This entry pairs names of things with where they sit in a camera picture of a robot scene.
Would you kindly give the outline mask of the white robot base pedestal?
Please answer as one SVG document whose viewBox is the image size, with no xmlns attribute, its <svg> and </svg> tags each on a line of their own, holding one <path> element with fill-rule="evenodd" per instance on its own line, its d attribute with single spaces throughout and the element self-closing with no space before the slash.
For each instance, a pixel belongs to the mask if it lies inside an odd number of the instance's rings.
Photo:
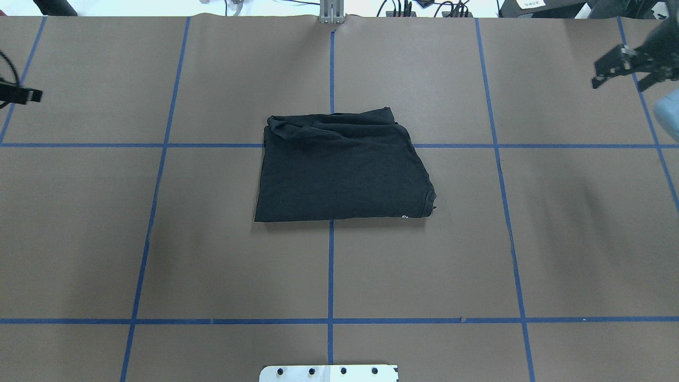
<svg viewBox="0 0 679 382">
<path fill-rule="evenodd" d="M 264 367 L 259 381 L 399 381 L 397 365 L 387 363 L 283 365 Z"/>
</svg>

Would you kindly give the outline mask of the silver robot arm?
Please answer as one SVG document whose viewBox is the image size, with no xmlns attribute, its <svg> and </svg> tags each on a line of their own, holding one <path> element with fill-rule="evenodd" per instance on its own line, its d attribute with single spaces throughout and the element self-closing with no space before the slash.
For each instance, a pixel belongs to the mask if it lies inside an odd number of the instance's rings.
<svg viewBox="0 0 679 382">
<path fill-rule="evenodd" d="M 595 74 L 591 79 L 592 89 L 599 89 L 602 84 L 615 77 L 645 73 L 645 77 L 636 80 L 636 89 L 643 93 L 656 84 L 677 82 L 677 50 L 652 47 L 650 44 L 632 49 L 620 44 L 595 61 L 594 70 Z M 653 114 L 665 133 L 677 141 L 677 90 L 657 101 L 653 107 Z"/>
</svg>

